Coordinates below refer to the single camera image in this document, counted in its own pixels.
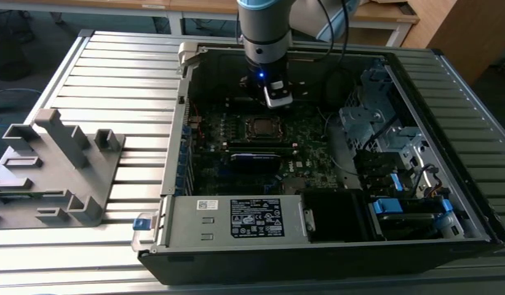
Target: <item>circuit board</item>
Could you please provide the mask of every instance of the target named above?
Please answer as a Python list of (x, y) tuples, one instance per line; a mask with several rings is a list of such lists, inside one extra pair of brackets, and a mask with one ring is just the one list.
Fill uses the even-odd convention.
[(305, 187), (338, 187), (315, 106), (293, 103), (269, 110), (243, 98), (199, 101), (189, 126), (195, 195), (296, 194)]

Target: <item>metal slotted table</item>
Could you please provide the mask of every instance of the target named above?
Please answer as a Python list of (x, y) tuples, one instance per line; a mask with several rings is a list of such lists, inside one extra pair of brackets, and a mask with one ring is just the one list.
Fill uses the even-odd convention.
[[(127, 135), (115, 184), (98, 227), (0, 230), (0, 294), (221, 293), (384, 288), (430, 294), (505, 290), (505, 250), (451, 262), (419, 275), (289, 281), (249, 285), (163, 286), (131, 250), (131, 223), (157, 209), (168, 135), (176, 105), (177, 48), (183, 41), (232, 43), (227, 38), (86, 32), (25, 120), (56, 108), (84, 133), (111, 128)], [(293, 46), (326, 44), (295, 42)], [(392, 52), (435, 115), (464, 165), (505, 223), (505, 131), (444, 57), (430, 50), (350, 47)], [(151, 232), (139, 238), (152, 240)]]

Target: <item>warning label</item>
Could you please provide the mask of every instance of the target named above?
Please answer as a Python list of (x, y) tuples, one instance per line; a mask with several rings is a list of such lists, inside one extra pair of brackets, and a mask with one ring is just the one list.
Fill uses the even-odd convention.
[(233, 238), (283, 237), (279, 199), (229, 200), (229, 223)]

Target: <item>white wire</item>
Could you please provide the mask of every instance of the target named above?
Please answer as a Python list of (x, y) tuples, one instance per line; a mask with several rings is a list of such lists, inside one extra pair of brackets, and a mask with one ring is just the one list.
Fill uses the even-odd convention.
[(323, 135), (327, 135), (327, 125), (328, 125), (328, 119), (331, 118), (332, 114), (328, 115), (327, 120), (324, 120), (324, 127), (323, 127)]
[(338, 163), (335, 162), (335, 160), (334, 160), (332, 157), (331, 157), (331, 161), (332, 161), (334, 165), (335, 165), (340, 170), (343, 170), (346, 173), (348, 173), (348, 174), (351, 174), (351, 175), (354, 175), (354, 176), (359, 176), (356, 173), (350, 172), (346, 168), (343, 168), (342, 166), (339, 166)]
[(319, 113), (319, 115), (320, 115), (321, 119), (323, 119), (323, 120), (326, 120), (326, 118), (324, 118), (323, 114), (320, 113), (319, 107), (316, 107), (316, 110), (317, 110), (317, 113)]

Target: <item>black cable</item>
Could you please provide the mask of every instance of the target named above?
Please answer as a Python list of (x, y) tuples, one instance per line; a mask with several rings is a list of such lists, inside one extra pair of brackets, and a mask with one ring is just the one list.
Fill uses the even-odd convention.
[(383, 124), (382, 128), (368, 137), (366, 143), (363, 143), (360, 150), (364, 150), (368, 144), (382, 135), (382, 133), (388, 129), (392, 123), (398, 120), (398, 115), (394, 115), (391, 119)]
[(235, 15), (235, 28), (233, 28), (233, 33), (235, 33), (235, 43), (239, 44), (237, 40), (237, 30), (239, 30), (239, 11), (237, 14)]
[(328, 46), (328, 50), (327, 50), (327, 52), (324, 53), (324, 55), (320, 58), (317, 58), (317, 59), (313, 60), (313, 61), (321, 61), (321, 60), (324, 60), (328, 57), (328, 55), (331, 54), (331, 51), (334, 49), (334, 29), (332, 29), (332, 23), (331, 23), (331, 19), (328, 17), (327, 9), (324, 8), (324, 5), (320, 2), (320, 0), (316, 0), (316, 1), (317, 1), (317, 4), (319, 4), (319, 6), (320, 6), (320, 8), (323, 10), (323, 14), (324, 14), (324, 17), (327, 19), (328, 30), (330, 30), (330, 33), (331, 33), (331, 43), (330, 43), (330, 46)]
[(347, 41), (348, 41), (348, 12), (347, 12), (347, 5), (344, 4), (344, 0), (342, 0), (342, 9), (343, 9), (343, 18), (344, 18), (344, 33), (343, 33), (343, 46), (342, 46), (342, 55), (339, 56), (339, 60), (336, 62), (338, 66), (342, 63), (344, 52), (347, 50)]
[(320, 81), (320, 101), (324, 103), (326, 99), (326, 94), (327, 94), (327, 85), (328, 85), (328, 80), (332, 77), (334, 72), (340, 72), (340, 71), (348, 71), (346, 68), (342, 67), (342, 60), (344, 57), (344, 52), (347, 49), (347, 43), (348, 43), (348, 12), (347, 12), (347, 7), (344, 4), (344, 0), (342, 0), (342, 10), (343, 10), (343, 18), (344, 18), (344, 33), (343, 33), (343, 45), (342, 45), (342, 54), (339, 55), (338, 62), (334, 64), (332, 67), (324, 72), (323, 74), (323, 79)]
[(419, 185), (419, 181), (422, 179), (422, 174), (423, 172), (430, 168), (430, 167), (434, 167), (432, 164), (430, 163), (426, 163), (422, 168), (419, 169), (419, 172), (416, 174), (416, 177), (414, 177), (414, 184), (412, 184), (412, 190), (410, 192), (410, 198), (414, 198), (414, 196), (416, 195), (416, 189), (418, 189), (418, 185)]

